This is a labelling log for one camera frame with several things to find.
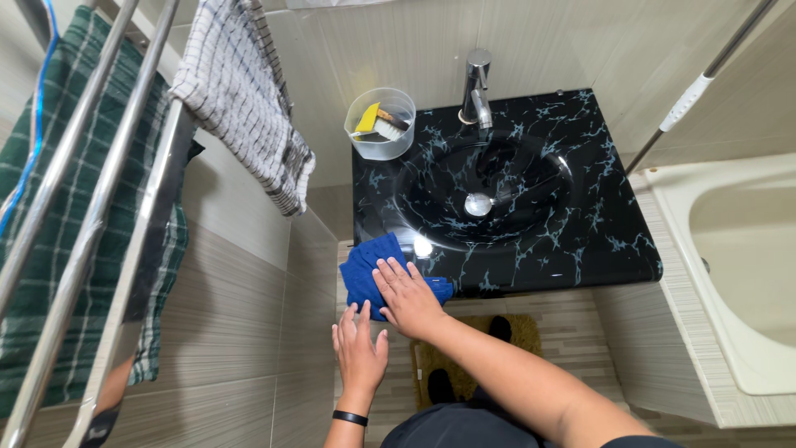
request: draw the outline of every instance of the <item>white bathtub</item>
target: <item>white bathtub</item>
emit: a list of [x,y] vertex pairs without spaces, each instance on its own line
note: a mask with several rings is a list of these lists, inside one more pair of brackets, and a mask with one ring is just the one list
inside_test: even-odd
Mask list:
[[796,154],[644,176],[738,388],[796,393]]

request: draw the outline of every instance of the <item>chrome faucet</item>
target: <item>chrome faucet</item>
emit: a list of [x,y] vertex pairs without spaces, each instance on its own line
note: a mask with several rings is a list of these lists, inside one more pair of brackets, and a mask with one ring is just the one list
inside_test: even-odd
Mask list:
[[487,49],[474,49],[467,54],[464,101],[462,109],[458,111],[458,118],[462,123],[478,123],[480,129],[492,128],[492,110],[484,93],[490,62],[492,62],[492,53]]

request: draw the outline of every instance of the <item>green plaid towel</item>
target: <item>green plaid towel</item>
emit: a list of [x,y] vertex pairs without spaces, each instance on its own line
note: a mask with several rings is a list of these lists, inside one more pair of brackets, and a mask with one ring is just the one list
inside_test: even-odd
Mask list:
[[[3,262],[77,100],[99,61],[100,50],[110,29],[92,10],[80,6],[72,24],[58,42],[45,78],[41,154],[25,186],[25,193],[0,237],[0,260]],[[83,141],[39,233],[6,319],[0,325],[0,417],[6,417],[14,405],[141,62],[142,56],[125,41],[96,110],[88,121]],[[107,228],[96,257],[89,263],[88,279],[80,292],[58,353],[45,406],[83,395],[168,113],[168,90],[169,85],[158,75],[116,189]],[[0,151],[0,198],[5,198],[13,190],[25,165],[29,130],[30,101]],[[192,153],[197,153],[197,145],[192,148]],[[163,244],[165,250],[150,297],[150,312],[143,325],[130,384],[144,379],[154,380],[158,375],[160,314],[188,244],[188,230],[179,199],[174,204]]]

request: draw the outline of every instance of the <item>yellow bath mat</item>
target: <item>yellow bath mat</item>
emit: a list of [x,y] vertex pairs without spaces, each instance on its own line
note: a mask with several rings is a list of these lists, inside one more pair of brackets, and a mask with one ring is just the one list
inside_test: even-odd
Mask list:
[[[511,344],[523,350],[542,356],[542,343],[539,338],[539,328],[531,316],[518,314],[501,314],[511,324]],[[478,331],[488,332],[494,316],[466,316],[456,319]],[[428,376],[438,368],[445,369],[453,385],[454,395],[465,400],[473,398],[477,386],[475,380],[469,376],[457,363],[439,352],[434,346],[424,342],[412,341],[409,344],[412,354],[412,370],[414,371],[415,405],[417,410],[431,406],[428,398]]]

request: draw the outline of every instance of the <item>sink drain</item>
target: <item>sink drain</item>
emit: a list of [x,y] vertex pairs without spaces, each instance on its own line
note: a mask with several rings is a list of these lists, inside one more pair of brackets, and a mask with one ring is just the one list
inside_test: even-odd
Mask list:
[[470,216],[480,218],[492,210],[492,199],[483,193],[470,193],[464,200],[464,210]]

